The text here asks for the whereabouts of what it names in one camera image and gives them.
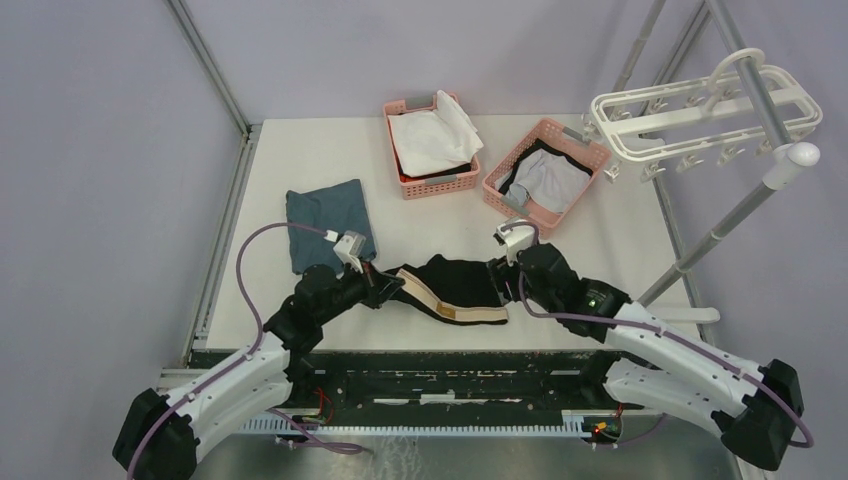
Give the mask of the black underwear beige waistband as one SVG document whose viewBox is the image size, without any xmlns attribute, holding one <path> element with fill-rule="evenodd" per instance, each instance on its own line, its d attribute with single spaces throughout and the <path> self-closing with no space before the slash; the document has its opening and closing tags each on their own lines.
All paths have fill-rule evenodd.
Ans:
<svg viewBox="0 0 848 480">
<path fill-rule="evenodd" d="M 482 261 L 453 260 L 437 254 L 422 266 L 402 266 L 389 274 L 404 281 L 392 299 L 454 326 L 501 326 L 509 315 Z"/>
</svg>

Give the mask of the white clip hanger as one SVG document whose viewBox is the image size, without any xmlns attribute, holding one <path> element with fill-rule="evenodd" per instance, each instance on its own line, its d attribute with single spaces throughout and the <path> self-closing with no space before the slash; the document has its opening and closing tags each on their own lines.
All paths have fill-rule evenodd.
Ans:
<svg viewBox="0 0 848 480">
<path fill-rule="evenodd" d="M 792 142 L 818 127 L 823 111 L 801 84 L 783 68 L 767 64 L 762 50 L 744 48 L 705 77 L 597 96 L 583 116 L 584 135 L 612 150 L 616 163 L 604 172 L 608 180 L 617 178 L 621 163 L 641 167 L 641 179 L 648 182 L 664 172 L 667 161 L 676 161 L 677 172 L 683 173 L 712 150 L 719 153 L 719 165 L 744 153 L 751 142 L 759 144 L 758 154 L 771 151 L 735 69 L 739 60 L 753 62 Z"/>
</svg>

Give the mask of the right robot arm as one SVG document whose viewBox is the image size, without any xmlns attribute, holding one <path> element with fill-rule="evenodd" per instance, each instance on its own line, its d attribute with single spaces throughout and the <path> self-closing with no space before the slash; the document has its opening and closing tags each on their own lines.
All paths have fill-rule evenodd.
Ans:
<svg viewBox="0 0 848 480">
<path fill-rule="evenodd" d="M 496 290 L 534 318 L 609 346 L 577 382 L 591 408 L 610 401 L 653 409 L 717 437 L 736 457 L 779 469 L 789 448 L 810 448 L 797 371 L 760 365 L 690 336 L 620 289 L 582 278 L 550 244 L 488 262 Z"/>
</svg>

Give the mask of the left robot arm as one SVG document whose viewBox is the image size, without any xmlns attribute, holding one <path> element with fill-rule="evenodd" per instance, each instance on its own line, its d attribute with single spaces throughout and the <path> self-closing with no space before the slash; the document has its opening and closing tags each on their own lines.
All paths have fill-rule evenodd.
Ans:
<svg viewBox="0 0 848 480">
<path fill-rule="evenodd" d="M 147 389 L 132 401 L 113 458 L 131 479 L 189 479 L 222 440 L 261 412 L 300 407 L 313 397 L 313 378 L 298 370 L 323 338 L 323 326 L 358 304 L 378 309 L 402 278 L 346 267 L 342 275 L 311 267 L 252 343 L 204 374 L 163 394 Z"/>
</svg>

